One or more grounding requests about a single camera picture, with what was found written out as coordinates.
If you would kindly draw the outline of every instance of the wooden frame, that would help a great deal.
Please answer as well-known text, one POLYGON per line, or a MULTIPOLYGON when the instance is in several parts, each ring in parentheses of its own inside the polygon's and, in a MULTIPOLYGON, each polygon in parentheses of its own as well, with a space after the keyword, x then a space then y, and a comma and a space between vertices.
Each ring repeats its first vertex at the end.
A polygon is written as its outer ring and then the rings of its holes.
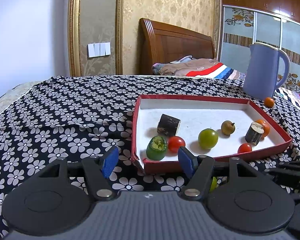
MULTIPOLYGON (((115 12, 115 71, 122 75, 122 13, 123 0, 116 0, 115 12)), ((68 51, 72 77, 83 74, 80 60, 80 0, 69 0, 68 4, 68 51)))
POLYGON ((80 61, 80 0, 69 0, 68 4, 68 51, 72 77, 82 76, 80 61))
POLYGON ((123 0, 116 0, 115 6, 115 73, 122 75, 122 15, 123 0))
POLYGON ((212 38, 178 26, 141 18, 144 34, 140 74, 152 74, 155 63, 169 63, 184 56, 215 58, 212 38))

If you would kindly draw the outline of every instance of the orange fruit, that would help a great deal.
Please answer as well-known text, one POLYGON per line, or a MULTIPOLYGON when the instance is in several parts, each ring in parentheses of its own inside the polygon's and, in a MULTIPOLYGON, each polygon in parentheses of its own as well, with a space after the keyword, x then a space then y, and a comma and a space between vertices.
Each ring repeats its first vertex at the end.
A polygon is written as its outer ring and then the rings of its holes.
POLYGON ((256 122, 263 126, 264 133, 261 135, 261 138, 266 137, 270 132, 270 125, 265 120, 262 119, 258 119, 256 120, 256 122))
POLYGON ((272 98, 266 98, 264 105, 266 107, 272 108, 274 106, 274 100, 272 98))

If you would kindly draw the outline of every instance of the gold picture frame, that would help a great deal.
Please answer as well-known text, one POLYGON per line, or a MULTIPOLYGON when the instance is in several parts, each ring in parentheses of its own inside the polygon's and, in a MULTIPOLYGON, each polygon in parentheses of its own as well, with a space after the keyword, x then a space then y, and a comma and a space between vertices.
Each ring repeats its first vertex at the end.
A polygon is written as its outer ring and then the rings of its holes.
MULTIPOLYGON (((116 0, 115 14, 115 70, 122 75, 122 14, 123 0, 116 0)), ((69 0, 68 4, 68 53, 70 75, 82 76, 80 61, 80 0, 69 0)))

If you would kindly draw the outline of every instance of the sliding glass door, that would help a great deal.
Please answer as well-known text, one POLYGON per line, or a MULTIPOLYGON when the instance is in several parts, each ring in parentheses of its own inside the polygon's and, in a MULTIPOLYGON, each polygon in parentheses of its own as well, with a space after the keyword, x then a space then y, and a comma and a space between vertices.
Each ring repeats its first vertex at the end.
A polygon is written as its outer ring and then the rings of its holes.
POLYGON ((281 19, 271 15, 257 13, 256 42, 280 47, 281 19))
MULTIPOLYGON (((281 49, 290 59, 290 73, 283 87, 300 93, 300 25, 288 20, 282 22, 281 49)), ((279 75, 281 79, 284 72, 284 62, 280 58, 279 75)))
POLYGON ((223 43, 220 61, 245 73, 250 61, 254 13, 240 8, 224 8, 223 43))
MULTIPOLYGON (((249 45, 263 42, 282 49, 290 59, 290 72, 283 87, 300 93, 300 24, 280 15, 224 6, 220 61, 246 73, 250 61, 249 45)), ((279 60, 278 80, 284 62, 279 60)))

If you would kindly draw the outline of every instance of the blue kettle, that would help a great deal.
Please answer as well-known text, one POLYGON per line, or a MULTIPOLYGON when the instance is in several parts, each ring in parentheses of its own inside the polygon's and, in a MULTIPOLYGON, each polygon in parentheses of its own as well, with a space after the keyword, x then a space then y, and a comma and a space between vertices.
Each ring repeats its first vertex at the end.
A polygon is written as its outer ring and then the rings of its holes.
POLYGON ((256 99, 265 100, 267 97, 272 97, 274 91, 287 80, 290 60, 282 49, 261 42, 251 44, 250 52, 251 58, 243 91, 256 99), (280 57, 284 61, 285 70, 283 78, 277 82, 280 57))

